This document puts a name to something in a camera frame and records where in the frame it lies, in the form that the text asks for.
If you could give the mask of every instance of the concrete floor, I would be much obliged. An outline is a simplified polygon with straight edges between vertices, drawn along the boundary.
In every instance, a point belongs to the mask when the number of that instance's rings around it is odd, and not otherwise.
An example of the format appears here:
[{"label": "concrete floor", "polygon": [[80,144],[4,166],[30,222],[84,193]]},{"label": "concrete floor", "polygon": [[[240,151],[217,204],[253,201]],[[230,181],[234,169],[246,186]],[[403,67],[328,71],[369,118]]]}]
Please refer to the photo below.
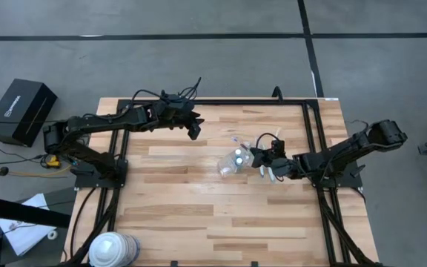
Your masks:
[{"label": "concrete floor", "polygon": [[[307,0],[312,33],[427,32],[427,1]],[[289,0],[0,0],[0,36],[137,33],[301,33]],[[324,94],[346,120],[394,119],[409,140],[360,160],[378,254],[387,266],[427,266],[427,39],[314,40]],[[99,97],[140,88],[178,91],[202,76],[200,96],[314,96],[303,39],[0,42],[0,98],[14,78],[41,81],[59,100],[51,119],[95,111]],[[350,133],[362,125],[348,125]],[[31,156],[31,149],[0,144]],[[0,160],[13,159],[0,154]],[[33,163],[13,170],[33,169]],[[0,197],[19,200],[73,186],[73,178],[0,177]],[[45,257],[54,264],[60,252]]]}]

